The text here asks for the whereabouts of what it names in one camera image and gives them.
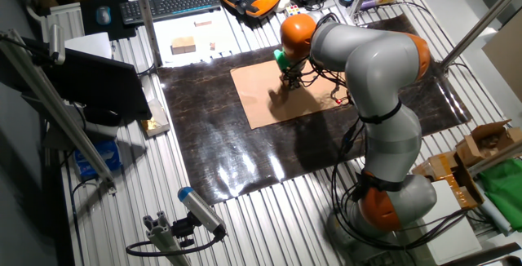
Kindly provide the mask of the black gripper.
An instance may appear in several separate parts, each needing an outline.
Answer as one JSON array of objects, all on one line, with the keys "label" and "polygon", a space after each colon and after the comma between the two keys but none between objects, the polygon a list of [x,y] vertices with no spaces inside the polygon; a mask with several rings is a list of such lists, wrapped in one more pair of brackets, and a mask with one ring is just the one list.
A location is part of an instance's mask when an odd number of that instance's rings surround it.
[{"label": "black gripper", "polygon": [[299,79],[303,76],[303,69],[303,64],[297,64],[283,69],[283,80],[288,81],[288,89],[290,91],[297,90],[301,87]]}]

